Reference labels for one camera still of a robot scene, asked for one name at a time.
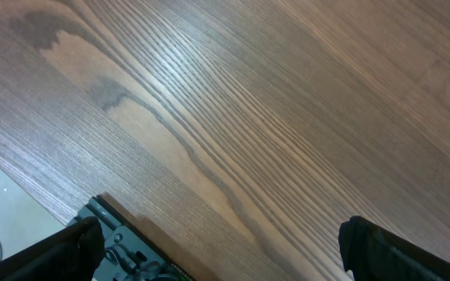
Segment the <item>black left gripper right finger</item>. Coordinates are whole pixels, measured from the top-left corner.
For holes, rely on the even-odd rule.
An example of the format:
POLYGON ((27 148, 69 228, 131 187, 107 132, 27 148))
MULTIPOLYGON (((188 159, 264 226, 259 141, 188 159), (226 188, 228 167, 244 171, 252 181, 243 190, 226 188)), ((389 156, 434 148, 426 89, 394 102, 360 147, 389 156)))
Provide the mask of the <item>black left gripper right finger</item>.
POLYGON ((361 216, 341 224, 338 243, 355 281, 450 280, 449 262, 361 216))

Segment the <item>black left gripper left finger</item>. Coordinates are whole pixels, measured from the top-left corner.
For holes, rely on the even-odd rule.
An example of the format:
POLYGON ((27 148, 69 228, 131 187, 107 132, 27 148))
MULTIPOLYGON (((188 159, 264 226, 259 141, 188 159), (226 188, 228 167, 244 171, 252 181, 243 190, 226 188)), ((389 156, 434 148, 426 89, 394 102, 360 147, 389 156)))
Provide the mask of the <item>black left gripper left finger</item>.
POLYGON ((91 280, 105 257, 100 222, 76 222, 0 261, 0 281, 91 280))

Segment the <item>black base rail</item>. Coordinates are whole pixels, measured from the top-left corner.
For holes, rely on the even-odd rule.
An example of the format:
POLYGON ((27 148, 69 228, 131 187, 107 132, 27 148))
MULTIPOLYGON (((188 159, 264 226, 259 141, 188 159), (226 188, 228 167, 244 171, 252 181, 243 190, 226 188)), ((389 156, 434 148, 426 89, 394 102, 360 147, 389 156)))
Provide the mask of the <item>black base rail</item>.
POLYGON ((93 279, 194 281, 193 277, 136 229, 102 196, 92 197, 68 225, 72 226, 87 217, 98 219, 105 245, 105 256, 95 270, 93 279))

